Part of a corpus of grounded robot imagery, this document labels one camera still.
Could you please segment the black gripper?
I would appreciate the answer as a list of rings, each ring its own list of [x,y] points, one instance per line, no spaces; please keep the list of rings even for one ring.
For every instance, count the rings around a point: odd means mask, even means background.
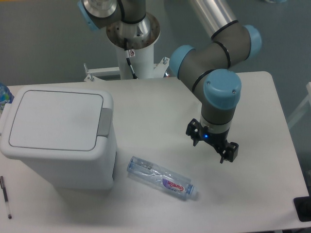
[[[239,144],[235,142],[228,143],[228,132],[229,129],[222,133],[211,133],[208,131],[208,127],[202,127],[194,118],[189,122],[186,128],[186,135],[192,139],[193,146],[195,147],[199,141],[204,141],[211,145],[216,152],[220,154],[221,164],[224,161],[232,163],[238,155]]]

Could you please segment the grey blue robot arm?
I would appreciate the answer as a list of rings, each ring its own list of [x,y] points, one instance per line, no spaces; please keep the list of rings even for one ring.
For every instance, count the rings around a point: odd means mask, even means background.
[[[186,129],[193,144],[211,145],[221,161],[233,162],[238,144],[228,142],[242,83],[230,67],[256,55],[262,45],[259,31],[241,25],[224,0],[193,0],[191,6],[211,38],[203,50],[184,45],[170,57],[172,73],[201,102],[201,116]],[[122,79],[143,79],[155,75],[154,59],[141,51],[159,38],[158,20],[146,11],[143,0],[80,0],[81,14],[92,30],[106,29],[118,52]]]

